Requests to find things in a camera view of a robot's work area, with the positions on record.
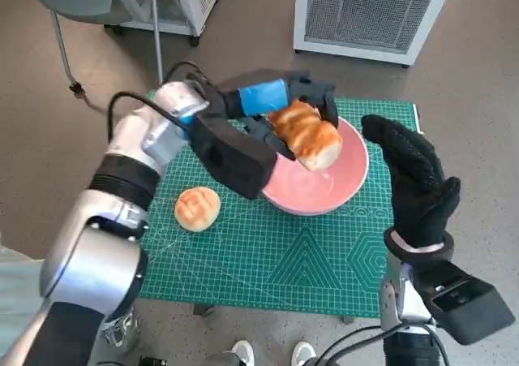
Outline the black knitted gloved right hand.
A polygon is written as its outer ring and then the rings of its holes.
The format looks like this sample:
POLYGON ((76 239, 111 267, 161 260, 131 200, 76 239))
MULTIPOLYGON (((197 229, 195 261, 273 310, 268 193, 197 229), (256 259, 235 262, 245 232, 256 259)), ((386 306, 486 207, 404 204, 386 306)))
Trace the black knitted gloved right hand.
POLYGON ((361 124, 364 138, 381 147, 391 175, 396 233, 412 248, 443 243, 461 180, 444 176, 434 146, 420 133, 376 114, 363 116, 361 124))

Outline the bare black left hand blue tape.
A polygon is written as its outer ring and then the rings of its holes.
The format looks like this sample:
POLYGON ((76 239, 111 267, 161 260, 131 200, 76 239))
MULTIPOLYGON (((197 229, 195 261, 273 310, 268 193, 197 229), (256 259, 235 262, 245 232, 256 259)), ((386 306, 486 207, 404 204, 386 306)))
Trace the bare black left hand blue tape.
POLYGON ((246 132, 258 141, 275 149, 280 155, 294 161, 296 157, 288 145, 274 132, 266 114, 278 112, 293 101, 305 101, 318 110, 320 117, 338 126, 337 106, 334 99, 336 86, 328 81, 313 80, 309 71, 271 71, 260 69, 246 73, 246 79, 273 77, 258 84, 250 84, 221 91, 228 119, 238 119, 246 132))

